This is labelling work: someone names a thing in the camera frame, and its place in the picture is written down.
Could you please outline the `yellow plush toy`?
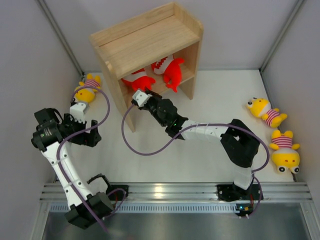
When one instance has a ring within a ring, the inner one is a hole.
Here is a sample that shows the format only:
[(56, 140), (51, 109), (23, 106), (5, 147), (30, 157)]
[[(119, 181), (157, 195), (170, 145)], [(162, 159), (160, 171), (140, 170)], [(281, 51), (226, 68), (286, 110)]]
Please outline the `yellow plush toy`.
[(297, 152), (300, 144), (294, 143), (293, 137), (294, 134), (290, 130), (282, 133), (276, 129), (271, 134), (269, 147), (274, 150), (271, 160), (279, 173), (285, 173), (288, 170), (292, 174), (297, 174), (300, 171), (300, 155)]
[(99, 75), (93, 76), (91, 73), (86, 75), (84, 81), (80, 81), (75, 88), (75, 94), (70, 103), (71, 106), (78, 102), (90, 104), (95, 100), (97, 89), (101, 88), (101, 78)]
[(246, 108), (258, 119), (262, 119), (270, 128), (277, 128), (288, 118), (286, 113), (281, 113), (279, 108), (272, 108), (266, 98), (253, 97), (246, 103)]

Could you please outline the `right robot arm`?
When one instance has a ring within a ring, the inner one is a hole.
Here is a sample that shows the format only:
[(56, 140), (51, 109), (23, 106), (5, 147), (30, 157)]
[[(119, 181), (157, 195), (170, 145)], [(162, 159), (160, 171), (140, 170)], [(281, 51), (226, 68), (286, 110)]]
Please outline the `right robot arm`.
[(132, 97), (139, 110), (148, 111), (165, 128), (171, 138), (180, 140), (220, 141), (233, 164), (234, 179), (231, 184), (218, 185), (218, 198), (226, 202), (243, 200), (252, 192), (253, 160), (258, 153), (260, 141), (239, 119), (222, 126), (199, 123), (178, 114), (172, 101), (146, 89), (138, 89)]

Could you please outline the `red shark plush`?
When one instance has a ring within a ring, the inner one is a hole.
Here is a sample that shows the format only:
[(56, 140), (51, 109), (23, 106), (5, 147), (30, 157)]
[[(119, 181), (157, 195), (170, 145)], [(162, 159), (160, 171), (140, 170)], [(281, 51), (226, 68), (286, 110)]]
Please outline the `red shark plush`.
[(121, 81), (129, 88), (137, 91), (138, 89), (145, 91), (145, 89), (152, 90), (152, 85), (156, 80), (147, 75), (144, 68), (141, 68), (121, 79)]
[(182, 70), (180, 65), (185, 60), (183, 58), (175, 58), (173, 54), (168, 55), (151, 64), (151, 69), (156, 75), (162, 75), (165, 86), (178, 92), (178, 86), (182, 81)]

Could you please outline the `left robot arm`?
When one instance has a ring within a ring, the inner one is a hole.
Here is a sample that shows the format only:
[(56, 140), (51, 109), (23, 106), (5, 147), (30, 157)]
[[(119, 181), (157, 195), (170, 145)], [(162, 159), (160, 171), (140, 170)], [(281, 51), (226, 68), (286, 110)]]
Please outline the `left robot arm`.
[(86, 123), (76, 122), (69, 113), (60, 115), (55, 108), (44, 108), (34, 116), (38, 126), (31, 143), (51, 164), (62, 185), (69, 208), (65, 218), (85, 230), (114, 210), (113, 187), (106, 176), (100, 173), (84, 179), (71, 152), (72, 144), (93, 148), (101, 141), (98, 122), (92, 120), (86, 130)]

